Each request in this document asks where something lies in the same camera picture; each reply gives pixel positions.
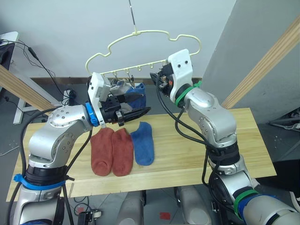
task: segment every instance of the wooden beam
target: wooden beam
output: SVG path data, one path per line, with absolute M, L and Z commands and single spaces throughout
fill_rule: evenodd
M 31 87 L 19 80 L 0 65 L 0 86 L 21 98 L 39 111 L 55 108 L 49 101 L 40 96 Z
M 232 108 L 261 79 L 264 78 L 300 41 L 300 15 L 292 22 L 279 40 L 270 48 L 250 73 L 239 83 L 222 103 L 226 109 Z

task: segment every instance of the wooden plank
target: wooden plank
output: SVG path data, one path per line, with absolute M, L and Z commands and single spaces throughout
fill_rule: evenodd
M 276 175 L 272 161 L 259 133 L 249 108 L 230 110 L 237 121 L 238 144 L 243 154 L 251 177 L 266 177 Z M 186 113 L 182 120 L 188 125 L 199 129 L 191 121 Z M 71 197 L 100 195 L 134 190 L 153 188 L 165 188 L 201 183 L 205 147 L 196 142 L 180 136 L 175 128 L 174 121 L 167 114 L 143 116 L 125 124 L 128 132 L 137 130 L 140 121 L 151 124 L 155 160 L 149 166 L 140 166 L 134 161 L 132 171 L 124 177 L 116 177 L 112 172 L 106 177 L 96 176 L 90 167 L 90 143 L 82 151 L 69 176 L 75 181 L 67 181 L 68 187 L 74 183 Z M 24 138 L 25 155 L 28 158 L 28 142 L 34 132 L 44 124 L 29 124 Z M 111 125 L 114 130 L 120 129 L 117 124 Z M 99 131 L 99 127 L 93 129 L 93 134 Z M 185 128 L 180 129 L 188 135 L 196 137 Z M 70 160 L 85 142 L 88 133 L 81 135 L 74 144 Z M 20 156 L 17 160 L 14 174 L 22 170 Z M 211 169 L 208 168 L 207 179 Z M 15 188 L 16 183 L 12 182 L 8 192 L 8 199 Z
M 53 106 L 49 101 L 40 96 L 31 87 L 19 80 L 1 65 L 0 86 L 40 111 L 55 108 L 55 106 Z
M 300 41 L 300 15 L 293 21 L 279 40 L 270 48 L 250 73 L 225 99 L 222 106 L 232 108 L 261 79 L 263 79 Z

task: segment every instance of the blue strap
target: blue strap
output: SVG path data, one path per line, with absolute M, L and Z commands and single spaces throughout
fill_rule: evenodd
M 98 122 L 98 119 L 97 119 L 97 117 L 95 116 L 95 114 L 93 112 L 92 106 L 90 105 L 89 102 L 86 102 L 85 106 L 86 106 L 86 110 L 88 111 L 88 114 L 90 115 L 90 122 L 92 123 L 92 125 L 94 127 L 98 127 L 99 122 Z
M 36 191 L 44 191 L 44 190 L 49 190 L 49 189 L 52 189 L 52 188 L 57 188 L 57 187 L 60 187 L 60 186 L 62 186 L 66 183 L 66 181 L 63 180 L 63 181 L 61 181 L 59 183 L 56 183 L 56 184 L 51 184 L 51 185 L 47 185 L 47 186 L 36 186 L 36 185 L 28 183 L 23 178 L 23 176 L 21 174 L 16 174 L 15 177 L 14 177 L 14 181 L 21 182 L 28 189 L 36 190 Z
M 50 224 L 52 224 L 51 221 L 49 221 L 48 223 L 44 221 L 34 221 L 34 222 L 26 222 L 25 224 L 21 224 L 21 225 L 50 225 Z

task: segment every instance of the wall baseboard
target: wall baseboard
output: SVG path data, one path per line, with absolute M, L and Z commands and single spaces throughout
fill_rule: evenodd
M 59 84 L 83 84 L 87 82 L 87 77 L 56 77 L 55 81 Z M 53 84 L 51 78 L 34 77 L 32 80 L 38 85 Z M 192 78 L 193 83 L 197 83 L 202 78 Z M 135 83 L 153 84 L 150 78 L 135 78 Z

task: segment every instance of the metal rod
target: metal rod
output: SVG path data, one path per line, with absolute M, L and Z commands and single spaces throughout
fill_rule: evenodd
M 132 11 L 132 6 L 131 6 L 130 0 L 129 0 L 129 6 L 130 6 L 131 16 L 132 16 L 132 20 L 133 20 L 133 25 L 135 26 L 135 17 L 133 16 L 133 11 Z

